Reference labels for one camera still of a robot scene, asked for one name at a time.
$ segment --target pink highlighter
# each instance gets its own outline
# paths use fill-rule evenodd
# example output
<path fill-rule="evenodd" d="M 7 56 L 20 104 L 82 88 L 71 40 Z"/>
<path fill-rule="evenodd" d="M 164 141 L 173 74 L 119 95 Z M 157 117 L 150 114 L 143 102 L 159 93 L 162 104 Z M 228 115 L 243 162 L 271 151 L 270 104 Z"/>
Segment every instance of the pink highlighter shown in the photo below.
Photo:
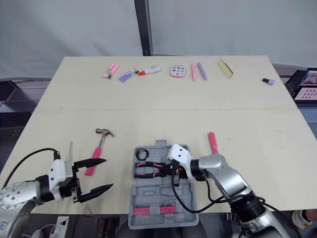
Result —
<path fill-rule="evenodd" d="M 194 63 L 192 63 L 192 77 L 193 77 L 194 82 L 196 82 L 196 80 L 197 80 L 196 65 Z"/>

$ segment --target white tube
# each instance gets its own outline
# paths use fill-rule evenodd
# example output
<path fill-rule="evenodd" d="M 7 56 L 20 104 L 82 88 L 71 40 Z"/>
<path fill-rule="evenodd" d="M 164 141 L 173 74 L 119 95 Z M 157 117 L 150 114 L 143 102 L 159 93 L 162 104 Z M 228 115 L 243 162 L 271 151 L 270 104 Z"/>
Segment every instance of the white tube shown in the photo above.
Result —
<path fill-rule="evenodd" d="M 155 65 L 155 66 L 152 66 L 151 68 L 147 68 L 147 69 L 143 70 L 142 72 L 139 72 L 139 75 L 145 75 L 145 74 L 149 74 L 149 73 L 157 73 L 160 71 L 162 71 L 162 67 Z"/>

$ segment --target pink marker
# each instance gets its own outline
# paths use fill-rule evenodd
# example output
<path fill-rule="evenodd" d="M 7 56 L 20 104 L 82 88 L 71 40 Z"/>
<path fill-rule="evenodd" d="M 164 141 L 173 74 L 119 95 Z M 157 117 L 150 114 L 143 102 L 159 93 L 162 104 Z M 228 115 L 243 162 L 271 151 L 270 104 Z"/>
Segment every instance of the pink marker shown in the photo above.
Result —
<path fill-rule="evenodd" d="M 210 144 L 210 148 L 211 148 L 212 153 L 218 154 L 216 137 L 215 137 L 213 132 L 210 132 L 208 134 L 208 139 L 209 139 L 209 144 Z"/>
<path fill-rule="evenodd" d="M 193 77 L 194 82 L 196 82 L 197 75 L 196 75 L 196 66 L 194 63 L 192 63 L 192 77 Z"/>

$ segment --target pink hammer handle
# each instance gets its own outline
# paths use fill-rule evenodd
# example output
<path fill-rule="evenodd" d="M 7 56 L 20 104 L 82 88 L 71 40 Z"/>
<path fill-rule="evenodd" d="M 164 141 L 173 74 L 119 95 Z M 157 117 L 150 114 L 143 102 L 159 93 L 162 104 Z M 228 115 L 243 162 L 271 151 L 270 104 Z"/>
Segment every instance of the pink hammer handle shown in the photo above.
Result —
<path fill-rule="evenodd" d="M 96 159 L 96 158 L 100 158 L 100 154 L 101 154 L 101 147 L 97 147 L 92 155 L 92 159 Z M 87 168 L 85 171 L 85 175 L 87 176 L 92 176 L 94 174 L 96 166 Z"/>
<path fill-rule="evenodd" d="M 210 148 L 211 148 L 212 153 L 218 154 L 216 137 L 215 137 L 213 132 L 210 132 L 208 134 L 208 139 L 209 139 L 209 144 L 210 144 Z"/>

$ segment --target gray tool case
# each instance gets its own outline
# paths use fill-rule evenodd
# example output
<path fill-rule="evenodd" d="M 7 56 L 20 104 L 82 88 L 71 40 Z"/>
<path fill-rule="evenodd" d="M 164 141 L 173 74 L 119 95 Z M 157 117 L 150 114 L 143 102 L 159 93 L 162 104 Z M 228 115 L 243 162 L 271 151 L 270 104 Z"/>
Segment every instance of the gray tool case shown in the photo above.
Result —
<path fill-rule="evenodd" d="M 166 228 L 166 227 L 187 227 L 198 224 L 198 214 L 186 211 L 177 201 L 171 186 L 171 176 L 155 178 L 135 178 L 136 173 L 150 174 L 157 171 L 157 168 L 143 167 L 137 168 L 136 163 L 155 162 L 167 163 L 168 153 L 172 145 L 167 145 L 166 140 L 157 140 L 155 146 L 137 147 L 133 155 L 132 179 L 136 181 L 131 186 L 130 206 L 128 226 L 132 230 Z M 140 148 L 145 148 L 149 156 L 145 161 L 139 161 L 135 155 Z M 179 187 L 175 187 L 177 194 L 189 209 L 196 210 L 196 198 L 194 185 L 188 179 L 181 179 Z M 161 214 L 160 206 L 164 204 L 176 205 L 176 213 Z M 133 215 L 133 209 L 136 207 L 149 207 L 148 215 Z"/>

